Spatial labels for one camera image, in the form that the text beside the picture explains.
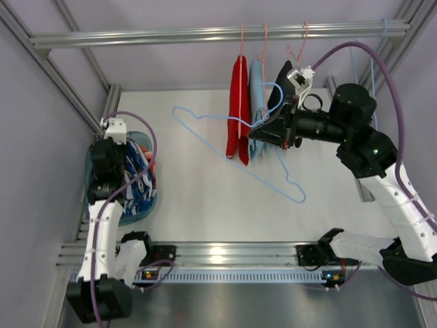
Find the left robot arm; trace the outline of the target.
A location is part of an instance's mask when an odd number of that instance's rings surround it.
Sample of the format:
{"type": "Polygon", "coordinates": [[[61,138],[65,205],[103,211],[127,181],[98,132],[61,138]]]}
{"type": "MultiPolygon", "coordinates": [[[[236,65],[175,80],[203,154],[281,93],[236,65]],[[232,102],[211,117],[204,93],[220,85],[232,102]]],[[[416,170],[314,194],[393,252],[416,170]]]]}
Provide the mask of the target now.
{"type": "Polygon", "coordinates": [[[131,232],[117,241],[126,201],[126,161],[133,149],[127,139],[107,137],[89,147],[93,180],[87,191],[89,230],[83,262],[66,298],[82,323],[127,318],[132,313],[132,287],[151,239],[131,232]]]}

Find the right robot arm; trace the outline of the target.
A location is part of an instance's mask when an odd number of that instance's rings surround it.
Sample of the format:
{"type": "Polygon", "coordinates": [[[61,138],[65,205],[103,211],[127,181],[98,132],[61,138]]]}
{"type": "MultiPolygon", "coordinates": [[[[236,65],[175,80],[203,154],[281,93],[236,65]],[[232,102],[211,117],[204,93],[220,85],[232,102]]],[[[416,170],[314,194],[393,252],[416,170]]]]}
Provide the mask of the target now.
{"type": "Polygon", "coordinates": [[[347,258],[382,267],[405,286],[429,282],[436,279],[436,231],[428,224],[432,216],[417,208],[422,201],[406,184],[394,143],[371,127],[375,109],[376,101],[364,87],[346,83],[335,90],[328,111],[299,109],[297,97],[287,97],[249,137],[285,150],[297,138],[338,144],[337,158],[370,191],[397,232],[395,238],[380,238],[333,228],[313,244],[312,254],[303,254],[300,265],[330,265],[347,258]]]}

